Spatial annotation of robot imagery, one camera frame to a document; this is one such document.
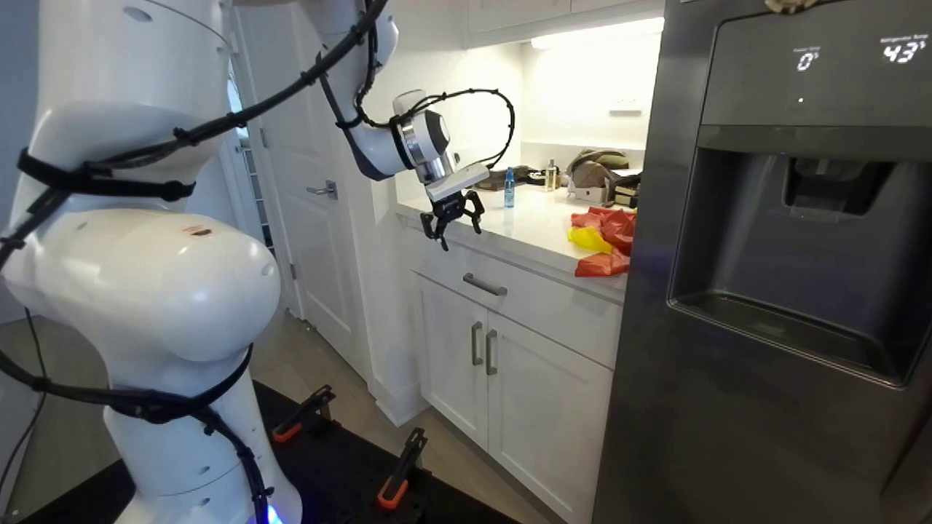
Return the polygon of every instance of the kitchen counter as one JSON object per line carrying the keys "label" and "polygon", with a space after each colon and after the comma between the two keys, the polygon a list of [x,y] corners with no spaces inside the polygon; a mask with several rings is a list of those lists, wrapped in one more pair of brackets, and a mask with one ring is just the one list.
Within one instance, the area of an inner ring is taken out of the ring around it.
{"label": "kitchen counter", "polygon": [[[450,224],[453,246],[480,250],[494,260],[537,272],[543,276],[591,291],[612,304],[623,304],[628,276],[577,280],[577,262],[585,260],[572,241],[568,228],[574,212],[585,203],[566,200],[566,189],[549,193],[543,186],[520,186],[515,206],[504,206],[504,193],[478,193],[488,216],[483,232],[475,235],[470,218]],[[405,228],[422,231],[421,212],[432,211],[422,193],[399,193],[399,218]]]}

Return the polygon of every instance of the food package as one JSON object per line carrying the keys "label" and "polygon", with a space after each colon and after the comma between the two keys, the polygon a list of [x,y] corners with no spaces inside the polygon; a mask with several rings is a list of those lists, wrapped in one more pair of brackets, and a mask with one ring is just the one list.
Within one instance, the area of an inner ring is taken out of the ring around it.
{"label": "food package", "polygon": [[601,211],[572,216],[568,240],[577,250],[591,256],[581,260],[577,276],[617,276],[630,272],[635,246],[635,212]]}

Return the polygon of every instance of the white cabinet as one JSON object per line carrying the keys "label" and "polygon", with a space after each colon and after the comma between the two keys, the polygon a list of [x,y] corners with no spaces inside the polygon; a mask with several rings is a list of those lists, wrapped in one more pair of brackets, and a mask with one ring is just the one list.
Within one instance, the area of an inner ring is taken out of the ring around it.
{"label": "white cabinet", "polygon": [[594,11],[594,10],[612,10],[628,2],[639,2],[639,0],[572,0],[572,11]]}
{"label": "white cabinet", "polygon": [[612,374],[421,280],[422,394],[566,522],[588,522]]}
{"label": "white cabinet", "polygon": [[566,522],[591,522],[612,374],[494,318],[489,451]]}
{"label": "white cabinet", "polygon": [[478,445],[488,442],[488,312],[457,294],[422,283],[422,395]]}
{"label": "white cabinet", "polygon": [[466,0],[464,10],[466,48],[489,48],[655,17],[665,0]]}
{"label": "white cabinet", "polygon": [[453,250],[422,250],[416,273],[616,371],[622,304],[457,246]]}
{"label": "white cabinet", "polygon": [[568,11],[572,0],[470,0],[470,26],[480,36],[504,26],[566,17]]}

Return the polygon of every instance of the overhead light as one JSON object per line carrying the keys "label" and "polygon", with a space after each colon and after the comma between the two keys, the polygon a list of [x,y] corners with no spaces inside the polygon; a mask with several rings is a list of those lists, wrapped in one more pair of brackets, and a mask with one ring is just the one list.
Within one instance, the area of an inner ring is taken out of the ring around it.
{"label": "overhead light", "polygon": [[665,33],[665,17],[644,17],[617,26],[582,29],[582,33],[556,33],[533,39],[533,50],[556,50],[556,48],[603,48],[612,42],[646,42]]}

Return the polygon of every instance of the ice dispenser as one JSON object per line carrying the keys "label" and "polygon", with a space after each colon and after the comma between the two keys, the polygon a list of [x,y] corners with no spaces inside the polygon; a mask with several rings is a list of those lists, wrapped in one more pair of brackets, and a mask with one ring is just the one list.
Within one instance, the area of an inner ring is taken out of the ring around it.
{"label": "ice dispenser", "polygon": [[929,36],[923,2],[719,26],[676,312],[910,382],[932,323]]}

